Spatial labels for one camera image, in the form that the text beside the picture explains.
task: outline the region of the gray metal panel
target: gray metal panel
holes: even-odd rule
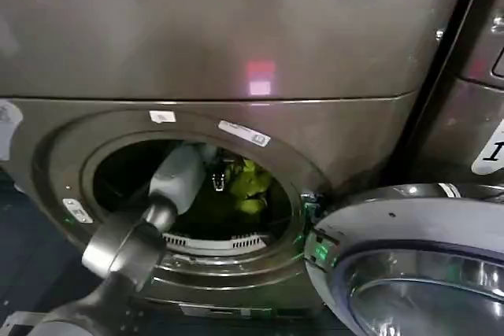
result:
[[[504,51],[504,0],[476,0],[473,8],[455,50],[456,59],[465,62],[460,75],[504,88],[504,72],[498,67]]]
[[[455,1],[0,0],[0,94],[403,94],[424,80]]]
[[[504,170],[476,175],[471,166],[504,119],[504,91],[452,80],[446,99],[437,98],[439,111],[422,126],[409,180],[503,183]]]

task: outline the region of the white label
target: white label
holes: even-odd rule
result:
[[[23,120],[23,113],[14,104],[0,99],[0,161],[10,156],[10,143],[14,132]]]
[[[490,175],[501,168],[504,168],[504,120],[497,126],[471,166],[477,175]]]
[[[93,219],[87,214],[80,202],[73,198],[63,198],[63,205],[81,223],[93,223]]]
[[[238,138],[245,139],[246,141],[252,142],[254,145],[260,147],[266,147],[271,138],[267,135],[249,129],[237,124],[232,124],[231,122],[221,121],[219,123],[219,128],[226,131],[229,134],[236,135]]]
[[[150,119],[156,124],[176,122],[175,113],[170,110],[150,110]]]

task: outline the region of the dryer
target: dryer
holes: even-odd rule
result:
[[[456,1],[0,0],[1,166],[82,247],[174,144],[252,162],[267,209],[179,225],[141,297],[309,311],[306,231],[378,182]]]

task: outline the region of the floor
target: floor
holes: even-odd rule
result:
[[[0,324],[12,312],[47,312],[83,297],[99,279],[80,253],[0,173]],[[351,336],[330,312],[306,320],[205,319],[147,310],[141,335]]]

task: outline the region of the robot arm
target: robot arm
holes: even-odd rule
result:
[[[150,281],[164,254],[165,241],[153,224],[113,215],[93,235],[82,258],[103,283],[87,297],[47,314],[29,336],[118,334],[129,297]]]

